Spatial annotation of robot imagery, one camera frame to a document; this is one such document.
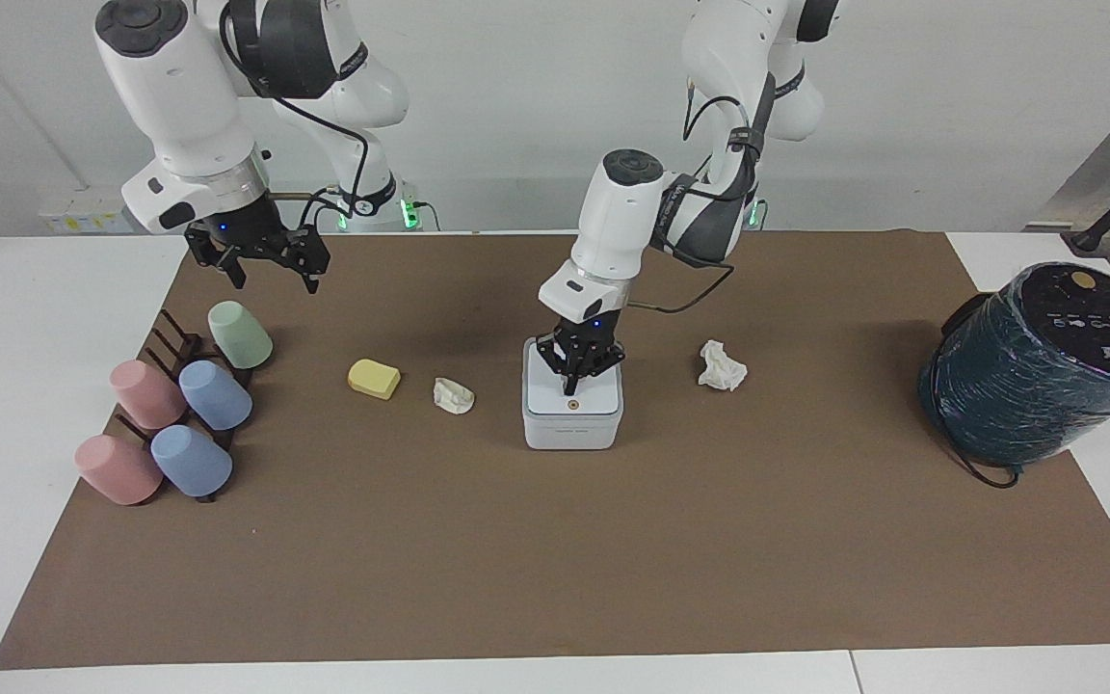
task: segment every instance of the gold circle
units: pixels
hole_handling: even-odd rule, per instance
[[[1073,280],[1073,284],[1077,284],[1081,289],[1096,289],[1096,286],[1099,285],[1096,278],[1091,276],[1091,273],[1084,273],[1082,271],[1070,274],[1070,279]]]

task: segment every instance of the brown mat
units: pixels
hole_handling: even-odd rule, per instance
[[[945,238],[748,238],[695,311],[625,313],[616,447],[529,452],[522,343],[569,243],[335,238],[314,298],[189,260],[180,321],[235,298],[276,341],[234,477],[135,509],[81,483],[0,668],[1110,642],[1110,522],[1073,457],[991,491],[917,410],[975,291]],[[634,295],[712,278],[650,254]],[[751,369],[733,394],[696,386],[710,338]],[[390,403],[345,386],[361,356],[405,373]],[[435,409],[435,375],[474,412]]]

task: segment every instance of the pink cup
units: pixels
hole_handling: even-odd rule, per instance
[[[129,506],[147,500],[162,485],[162,470],[140,444],[93,435],[75,449],[80,477],[114,504]]]
[[[110,385],[128,416],[144,429],[165,429],[186,412],[178,384],[162,370],[140,360],[119,364],[110,374]]]

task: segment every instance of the cup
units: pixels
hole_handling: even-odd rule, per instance
[[[255,369],[273,352],[273,339],[239,302],[221,302],[208,312],[208,329],[234,369]]]
[[[122,506],[148,500],[162,485],[162,471],[149,452],[115,435],[93,435],[80,443],[75,469],[92,489]]]
[[[209,496],[233,472],[230,453],[190,426],[165,428],[153,439],[153,457],[165,476],[188,496]]]
[[[186,413],[178,385],[162,370],[140,360],[114,368],[110,385],[128,416],[144,429],[165,429]]]
[[[191,362],[182,369],[178,383],[188,404],[213,431],[241,425],[251,414],[250,392],[212,362]]]

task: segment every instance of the plastic wrap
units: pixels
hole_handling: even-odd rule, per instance
[[[1061,452],[1110,418],[1110,278],[1089,272],[1101,284],[1093,291],[1091,279],[1092,292],[1073,303],[1057,294],[1070,295],[1061,289],[1066,278],[1087,272],[1066,264],[1027,269],[948,334],[925,365],[924,409],[961,453],[1022,465]],[[1036,275],[1040,286],[1027,286]],[[1052,300],[1042,299],[1048,294]],[[1082,310],[1060,312],[1056,300]]]

